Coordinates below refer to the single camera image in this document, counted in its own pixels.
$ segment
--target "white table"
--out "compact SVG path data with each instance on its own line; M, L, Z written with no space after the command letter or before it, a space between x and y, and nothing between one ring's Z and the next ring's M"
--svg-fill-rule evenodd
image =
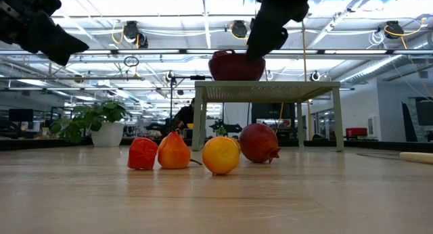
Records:
M343 151L340 82L196 81L192 149L199 151L204 145L209 102L296 103L298 115L302 115L302 102L329 92L334 101L337 151ZM298 119L299 147L304 147L303 128Z

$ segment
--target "fluorescent light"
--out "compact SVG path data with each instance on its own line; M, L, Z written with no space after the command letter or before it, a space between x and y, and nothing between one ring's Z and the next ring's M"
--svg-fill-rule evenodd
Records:
M119 91L117 91L116 93L117 93L118 96L123 97L123 98L125 98L125 99L128 99L128 98L129 98L129 94L128 94L127 92L124 92L124 91L119 90Z
M0 51L0 55L33 55L32 53L28 52L28 51Z
M77 91L80 88L47 88L48 90L56 90L56 91Z
M39 91L39 90L42 90L42 88L34 88L34 87L19 87L19 88L6 88L6 89L18 90L18 91L22 91L22 90Z
M189 50L187 50L187 53L189 53L189 54L213 54L213 53L215 53L215 52L217 52L217 51L219 51L219 50L216 50L216 49L207 49L207 50L204 50L204 49L189 49Z
M97 91L107 91L107 90L117 90L117 88L84 88L84 90L97 90Z
M39 80L33 80L33 79L19 79L18 81L21 83L26 83L29 85L36 85L36 86L46 86L47 85L47 83L44 83L44 82L39 81Z
M326 50L325 54L385 54L386 50Z
M115 47L116 49L119 49L119 47L117 47L117 45L115 44L108 44L109 46Z
M93 97L89 97L89 96L76 96L77 99L82 99L85 101L95 101L96 99Z
M433 50L414 49L414 50L398 50L394 54L433 54Z
M110 50L88 50L88 51L83 51L80 54L103 55L103 54L111 54L111 51Z
M118 50L119 54L167 54L179 53L178 49L132 49Z
M303 54L304 50L301 49L289 49L289 50L275 50L271 51L269 54L282 55L282 54ZM316 54L317 50L306 50L306 54Z
M58 95L63 95L63 96L70 96L70 95L68 95L67 93L63 93L63 92L61 92L61 91L53 91L54 93L56 93L56 94L58 94Z

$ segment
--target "ceiling beam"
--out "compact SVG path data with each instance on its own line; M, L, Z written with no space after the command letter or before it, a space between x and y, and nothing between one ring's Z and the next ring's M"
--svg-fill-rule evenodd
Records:
M206 33L206 44L208 46L208 49L211 49L212 45L210 43L208 8L207 8L207 1L206 0L203 0L203 11L204 11L204 30Z

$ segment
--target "shelf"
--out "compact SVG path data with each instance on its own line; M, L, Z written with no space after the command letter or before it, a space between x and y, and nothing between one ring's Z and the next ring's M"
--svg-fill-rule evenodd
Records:
M206 102L304 102L340 88L339 82L197 81Z

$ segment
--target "wooden table surface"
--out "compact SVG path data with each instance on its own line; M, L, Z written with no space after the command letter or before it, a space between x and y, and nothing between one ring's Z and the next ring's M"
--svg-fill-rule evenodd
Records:
M0 152L0 233L432 233L432 165L299 150L225 177L128 170L127 147Z

